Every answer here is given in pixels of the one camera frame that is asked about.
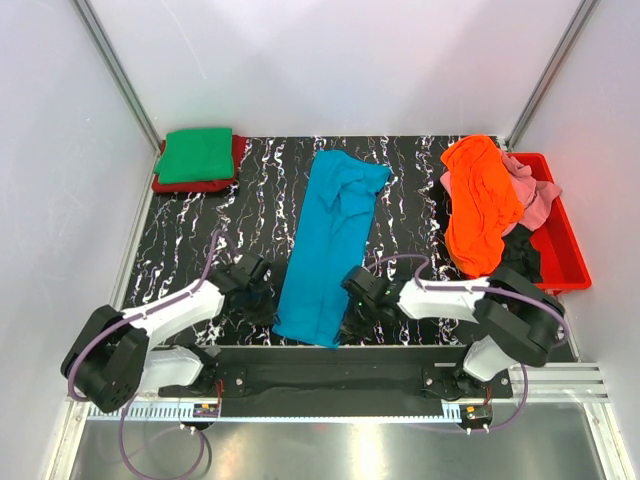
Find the blue t shirt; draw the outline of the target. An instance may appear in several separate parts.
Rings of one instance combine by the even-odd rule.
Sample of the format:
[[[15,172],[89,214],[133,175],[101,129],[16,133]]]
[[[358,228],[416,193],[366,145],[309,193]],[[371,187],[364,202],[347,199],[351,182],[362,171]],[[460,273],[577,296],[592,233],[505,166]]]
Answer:
[[[315,155],[274,333],[327,348],[339,345],[349,301],[341,283],[362,264],[377,195],[390,175],[389,167],[340,150]]]

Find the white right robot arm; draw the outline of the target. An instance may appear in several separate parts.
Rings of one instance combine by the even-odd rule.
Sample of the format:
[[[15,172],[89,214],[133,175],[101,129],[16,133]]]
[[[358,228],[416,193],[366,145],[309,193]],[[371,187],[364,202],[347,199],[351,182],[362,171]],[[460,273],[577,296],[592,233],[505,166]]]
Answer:
[[[370,324],[447,318],[479,325],[485,336],[470,344],[452,377],[457,390],[476,396],[501,371],[521,364],[542,367],[561,333],[564,308],[529,280],[500,267],[489,277],[466,281],[391,282],[364,267],[342,281],[349,296],[341,325],[362,336]]]

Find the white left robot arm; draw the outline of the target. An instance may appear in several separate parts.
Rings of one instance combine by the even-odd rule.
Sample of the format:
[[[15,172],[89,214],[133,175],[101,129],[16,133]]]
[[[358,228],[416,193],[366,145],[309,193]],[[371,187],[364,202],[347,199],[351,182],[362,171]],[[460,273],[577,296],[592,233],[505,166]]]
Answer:
[[[167,387],[208,394],[218,381],[219,348],[167,341],[223,313],[271,324],[270,267],[264,257],[247,253],[230,264],[206,268],[199,279],[147,305],[123,311],[110,305],[97,308],[61,363],[69,393],[103,413],[120,409],[139,393]]]

